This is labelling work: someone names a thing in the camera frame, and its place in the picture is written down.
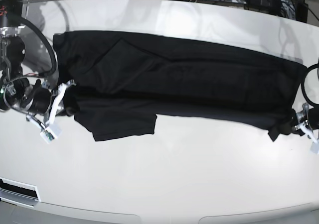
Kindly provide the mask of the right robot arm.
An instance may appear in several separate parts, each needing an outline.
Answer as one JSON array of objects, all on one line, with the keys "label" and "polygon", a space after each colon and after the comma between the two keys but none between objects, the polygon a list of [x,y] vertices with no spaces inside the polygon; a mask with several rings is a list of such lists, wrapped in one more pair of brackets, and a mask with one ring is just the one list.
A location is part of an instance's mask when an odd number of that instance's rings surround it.
[{"label": "right robot arm", "polygon": [[[64,100],[58,99],[58,89],[50,89],[46,83],[56,71],[57,61],[47,38],[25,18],[28,1],[0,0],[0,110],[13,109],[29,116],[71,116],[74,108],[66,107]],[[49,70],[23,74],[26,46],[19,31],[25,27],[33,31],[48,51]]]}]

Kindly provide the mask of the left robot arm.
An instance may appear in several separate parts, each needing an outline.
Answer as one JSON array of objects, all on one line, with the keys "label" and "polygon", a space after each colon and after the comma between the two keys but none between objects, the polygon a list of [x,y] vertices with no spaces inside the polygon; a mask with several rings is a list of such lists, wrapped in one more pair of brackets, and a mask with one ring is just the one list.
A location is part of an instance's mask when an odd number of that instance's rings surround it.
[{"label": "left robot arm", "polygon": [[319,129],[319,62],[309,66],[301,81],[301,94],[304,104],[308,107],[305,110],[305,118],[308,128],[313,131]]}]

